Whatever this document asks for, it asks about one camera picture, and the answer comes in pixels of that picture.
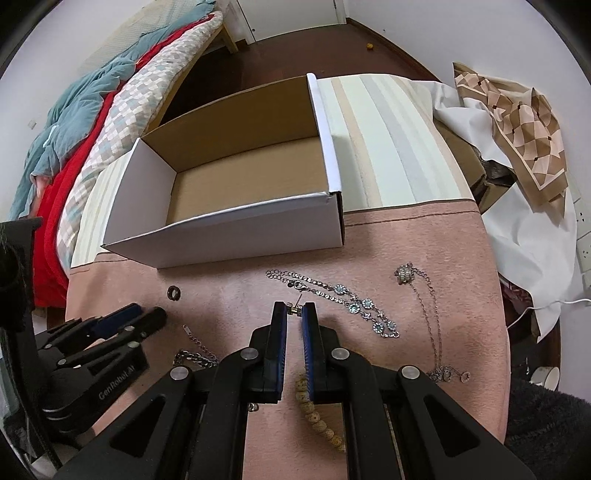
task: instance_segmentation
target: wall socket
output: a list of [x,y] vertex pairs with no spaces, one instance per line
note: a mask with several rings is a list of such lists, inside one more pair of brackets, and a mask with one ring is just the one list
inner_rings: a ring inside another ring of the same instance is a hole
[[582,198],[574,203],[574,211],[577,215],[577,239],[579,239],[591,232],[591,211]]
[[591,270],[591,234],[587,234],[577,240],[577,255],[581,271]]
[[585,290],[591,291],[591,209],[581,197],[577,184],[568,172],[566,177],[577,216],[577,257],[583,272],[583,285]]

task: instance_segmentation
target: wooden bed frame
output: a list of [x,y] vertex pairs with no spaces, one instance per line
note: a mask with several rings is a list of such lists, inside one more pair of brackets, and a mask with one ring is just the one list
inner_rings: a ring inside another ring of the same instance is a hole
[[144,134],[149,133],[152,130],[154,130],[155,128],[160,126],[160,123],[162,122],[164,114],[166,113],[166,110],[170,106],[170,102],[173,101],[174,96],[178,92],[178,89],[180,88],[180,86],[183,84],[185,78],[187,77],[187,75],[189,74],[189,72],[191,71],[191,69],[193,68],[195,63],[198,61],[198,59],[201,58],[201,56],[206,52],[206,50],[210,47],[210,45],[215,40],[222,40],[224,45],[226,46],[226,48],[230,51],[230,53],[237,53],[238,52],[238,47],[236,46],[236,43],[232,40],[232,37],[230,36],[230,33],[228,32],[226,25],[222,24],[222,26],[219,27],[211,35],[211,37],[209,37],[209,39],[203,44],[203,46],[197,51],[197,53],[195,54],[193,59],[187,64],[187,66],[184,68],[184,70],[179,74],[178,78],[174,81],[170,91],[168,92],[166,98],[164,99],[164,101],[162,103],[162,106],[160,107],[160,110],[158,111],[156,116],[153,117],[153,119],[150,121],[150,123],[148,124],[148,126],[144,130]]

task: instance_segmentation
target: black ring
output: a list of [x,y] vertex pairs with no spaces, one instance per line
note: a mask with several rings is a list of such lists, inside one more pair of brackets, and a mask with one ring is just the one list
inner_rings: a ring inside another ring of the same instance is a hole
[[181,289],[176,285],[171,285],[168,287],[166,295],[168,295],[168,298],[172,301],[179,301],[181,299]]

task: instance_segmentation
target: doorframe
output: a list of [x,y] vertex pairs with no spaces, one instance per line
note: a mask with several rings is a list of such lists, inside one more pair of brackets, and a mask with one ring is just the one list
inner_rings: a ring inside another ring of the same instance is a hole
[[[250,44],[256,42],[256,38],[252,33],[251,26],[248,24],[248,19],[244,14],[240,0],[230,0],[230,3],[238,6],[239,11],[236,11],[236,14],[239,17],[239,22],[243,26],[244,33],[246,35],[246,43]],[[345,7],[345,0],[333,0],[333,5],[335,6],[337,25],[345,25],[347,23],[347,9]]]
[[347,23],[347,8],[345,7],[345,0],[333,0],[336,10],[336,19],[340,25]]

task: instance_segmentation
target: white cardboard box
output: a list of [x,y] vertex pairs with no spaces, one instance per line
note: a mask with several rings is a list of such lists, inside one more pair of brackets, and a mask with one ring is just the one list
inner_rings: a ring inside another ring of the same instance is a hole
[[340,247],[340,192],[309,73],[209,103],[138,139],[103,247],[156,268]]

